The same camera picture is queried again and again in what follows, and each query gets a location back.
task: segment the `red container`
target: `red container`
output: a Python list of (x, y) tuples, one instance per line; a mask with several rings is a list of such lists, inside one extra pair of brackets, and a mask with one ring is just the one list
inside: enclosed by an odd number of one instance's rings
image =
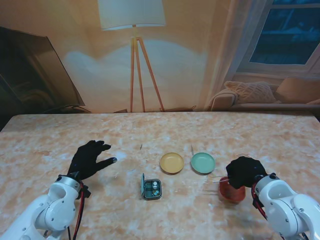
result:
[(246, 189), (244, 186), (235, 189), (227, 181), (228, 177), (224, 176), (219, 182), (219, 196), (228, 202), (238, 204), (246, 197)]

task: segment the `lamp shade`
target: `lamp shade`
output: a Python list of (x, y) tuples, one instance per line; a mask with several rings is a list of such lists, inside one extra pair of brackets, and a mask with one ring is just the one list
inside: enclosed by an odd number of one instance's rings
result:
[(98, 0), (103, 30), (165, 26), (162, 0)]

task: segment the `floor lamp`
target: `floor lamp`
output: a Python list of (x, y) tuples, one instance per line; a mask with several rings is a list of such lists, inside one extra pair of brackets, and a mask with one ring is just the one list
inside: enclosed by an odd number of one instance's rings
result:
[(133, 29), (133, 37), (131, 39), (130, 113), (133, 112), (135, 58), (139, 78), (142, 110), (144, 113), (146, 112), (138, 43), (142, 49), (154, 90), (160, 103), (160, 109), (164, 112), (165, 108), (161, 100), (144, 40), (137, 34), (138, 27), (158, 27), (166, 25), (162, 0), (98, 0), (98, 6), (102, 29), (106, 31), (125, 28)]

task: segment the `table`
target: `table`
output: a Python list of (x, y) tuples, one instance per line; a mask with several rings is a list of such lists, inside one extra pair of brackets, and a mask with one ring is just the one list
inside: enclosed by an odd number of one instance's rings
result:
[[(0, 235), (67, 172), (77, 148), (89, 140), (112, 144), (98, 160), (117, 157), (118, 162), (84, 181), (92, 195), (78, 240), (280, 239), (252, 206), (249, 189), (238, 205), (218, 198), (213, 182), (219, 178), (213, 176), (226, 174), (226, 165), (242, 155), (260, 160), (268, 173), (320, 201), (320, 123), (308, 114), (18, 115), (0, 133)], [(212, 174), (192, 170), (191, 145), (194, 153), (216, 158)], [(168, 152), (184, 158), (179, 174), (161, 171), (159, 160)], [(161, 199), (142, 199), (142, 173), (161, 180)]]

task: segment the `sofa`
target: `sofa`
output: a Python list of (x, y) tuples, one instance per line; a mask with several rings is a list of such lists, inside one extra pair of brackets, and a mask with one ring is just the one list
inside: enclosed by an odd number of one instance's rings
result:
[(279, 85), (266, 82), (243, 83), (242, 85), (268, 85), (275, 101), (249, 100), (239, 101), (243, 91), (239, 93), (224, 84), (226, 89), (212, 97), (209, 111), (320, 111), (320, 79), (288, 77)]

